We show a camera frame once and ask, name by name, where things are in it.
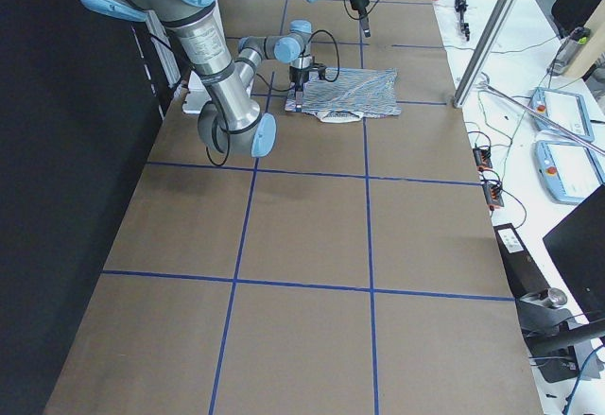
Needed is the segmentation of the black box with label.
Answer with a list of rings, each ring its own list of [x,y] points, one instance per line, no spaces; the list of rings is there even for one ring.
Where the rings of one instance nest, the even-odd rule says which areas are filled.
[[[510,291],[515,299],[542,292],[549,283],[511,223],[493,227]]]

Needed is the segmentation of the orange connector block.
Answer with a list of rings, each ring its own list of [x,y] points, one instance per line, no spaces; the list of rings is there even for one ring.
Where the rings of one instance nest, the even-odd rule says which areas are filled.
[[[492,170],[492,151],[490,147],[474,147],[472,149],[475,165],[479,172]]]
[[[504,200],[502,198],[502,183],[494,180],[484,180],[482,182],[482,188],[486,204],[490,211],[495,211],[504,206]]]

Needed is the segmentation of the black monitor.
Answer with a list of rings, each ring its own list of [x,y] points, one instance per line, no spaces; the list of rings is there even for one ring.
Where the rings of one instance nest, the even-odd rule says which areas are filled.
[[[601,185],[543,238],[557,271],[590,320],[604,316],[604,230]]]

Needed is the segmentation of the upper teach pendant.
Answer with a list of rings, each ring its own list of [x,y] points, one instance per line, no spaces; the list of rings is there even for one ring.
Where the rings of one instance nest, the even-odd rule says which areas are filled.
[[[540,116],[593,142],[595,134],[584,98],[580,94],[538,87],[530,100],[531,108]]]

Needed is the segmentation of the striped polo shirt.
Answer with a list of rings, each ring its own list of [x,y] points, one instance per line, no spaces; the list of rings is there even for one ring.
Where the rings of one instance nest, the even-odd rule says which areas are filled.
[[[305,83],[302,105],[298,107],[290,92],[285,101],[287,112],[310,114],[324,123],[350,123],[363,118],[383,118],[401,114],[395,82],[398,71],[341,68],[335,82],[320,80],[312,73]]]

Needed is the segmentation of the white-headed reach pole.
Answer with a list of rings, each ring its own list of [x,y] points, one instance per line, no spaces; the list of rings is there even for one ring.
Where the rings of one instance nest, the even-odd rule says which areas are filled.
[[[528,113],[534,119],[537,119],[538,121],[543,122],[545,125],[547,125],[548,127],[550,127],[553,130],[558,131],[559,133],[561,133],[563,136],[567,137],[568,139],[580,144],[583,147],[591,149],[592,151],[594,151],[602,156],[605,155],[605,150],[603,148],[598,147],[597,145],[593,144],[592,142],[589,142],[586,139],[575,134],[573,131],[568,130],[565,127],[559,125],[558,123],[552,121],[550,118],[546,117],[543,113],[537,112],[536,110],[533,110],[529,106],[517,101],[515,98],[513,98],[509,95],[506,95],[503,92],[495,89],[489,83],[489,81],[487,81],[487,80],[479,81],[477,83],[477,89],[479,91],[486,91],[488,93],[494,94],[500,98],[507,100],[508,102],[512,103],[514,106],[522,108],[526,113]]]

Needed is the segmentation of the aluminium frame post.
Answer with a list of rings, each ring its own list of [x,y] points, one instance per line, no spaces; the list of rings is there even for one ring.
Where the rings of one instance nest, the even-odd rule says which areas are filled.
[[[517,0],[497,0],[487,24],[479,38],[472,57],[461,77],[452,98],[455,108],[461,109],[467,100],[476,78],[482,71],[487,58]]]

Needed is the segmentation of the teach pendant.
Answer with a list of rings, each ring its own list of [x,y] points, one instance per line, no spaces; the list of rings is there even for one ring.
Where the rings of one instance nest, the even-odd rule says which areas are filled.
[[[538,87],[530,100],[531,108],[540,116],[593,142],[595,134],[584,98],[580,94]]]
[[[582,203],[604,184],[604,169],[591,149],[576,143],[537,141],[535,163],[543,187],[558,203]]]

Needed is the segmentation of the lower teach pendant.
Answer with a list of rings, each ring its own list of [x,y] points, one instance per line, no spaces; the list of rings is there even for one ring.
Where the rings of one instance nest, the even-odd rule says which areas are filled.
[[[537,141],[535,163],[543,187],[558,203],[582,203],[604,184],[604,169],[591,149],[576,143]]]

